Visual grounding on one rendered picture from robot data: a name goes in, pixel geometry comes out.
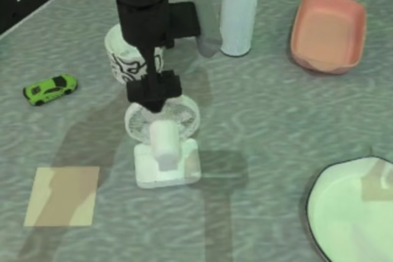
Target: toy car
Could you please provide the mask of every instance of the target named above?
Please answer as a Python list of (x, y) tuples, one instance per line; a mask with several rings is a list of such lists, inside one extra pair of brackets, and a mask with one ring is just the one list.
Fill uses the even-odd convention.
[(71, 94), (78, 87), (75, 77), (63, 74), (37, 84), (24, 87), (23, 96), (34, 106), (41, 106), (63, 95)]

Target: bottle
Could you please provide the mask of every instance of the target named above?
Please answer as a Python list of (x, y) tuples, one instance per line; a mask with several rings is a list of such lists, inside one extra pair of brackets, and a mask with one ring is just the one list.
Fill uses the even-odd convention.
[(221, 0), (221, 52), (243, 56), (251, 49), (258, 0)]

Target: white mug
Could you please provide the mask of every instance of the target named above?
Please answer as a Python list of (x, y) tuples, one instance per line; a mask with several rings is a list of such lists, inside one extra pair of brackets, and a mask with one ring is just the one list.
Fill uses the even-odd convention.
[[(105, 48), (111, 64), (113, 76), (121, 84), (140, 80), (146, 75), (146, 62), (139, 50), (128, 44), (119, 24), (112, 27), (105, 36)], [(163, 49), (157, 47), (154, 53), (155, 67), (161, 72), (164, 67)]]

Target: gray table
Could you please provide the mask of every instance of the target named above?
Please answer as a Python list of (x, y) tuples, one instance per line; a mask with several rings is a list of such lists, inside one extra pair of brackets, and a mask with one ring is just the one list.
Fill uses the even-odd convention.
[[(166, 68), (200, 105), (204, 172), (237, 175), (193, 187), (135, 185), (128, 102), (103, 47), (117, 22), (113, 0), (57, 0), (0, 41), (0, 260), (320, 261), (301, 223), (310, 179), (370, 145), (393, 159), (393, 0), (360, 0), (367, 47), (340, 77), (289, 61), (299, 1), (260, 0), (245, 58), (205, 60), (193, 40), (166, 53)], [(26, 103), (23, 86), (64, 72), (79, 78), (77, 93), (39, 108)], [(64, 165), (101, 167), (93, 226), (24, 228), (36, 168)]]

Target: pink tray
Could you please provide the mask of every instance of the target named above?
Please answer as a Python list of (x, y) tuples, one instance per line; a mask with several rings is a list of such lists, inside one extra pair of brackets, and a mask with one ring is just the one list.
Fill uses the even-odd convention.
[(344, 74), (363, 53), (366, 9), (355, 0), (302, 0), (297, 12), (290, 51), (302, 67)]

